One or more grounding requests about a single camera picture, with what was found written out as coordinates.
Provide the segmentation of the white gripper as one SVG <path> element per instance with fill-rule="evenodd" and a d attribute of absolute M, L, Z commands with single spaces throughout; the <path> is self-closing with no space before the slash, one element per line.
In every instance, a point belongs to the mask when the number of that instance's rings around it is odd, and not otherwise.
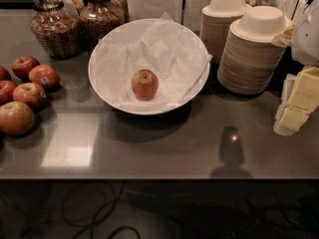
<path fill-rule="evenodd" d="M 273 125 L 277 134 L 290 136 L 319 107 L 319 0 L 313 0 L 295 26 L 276 35 L 272 44 L 281 48 L 292 45 L 293 60 L 305 66 L 297 75 L 286 76 Z"/>

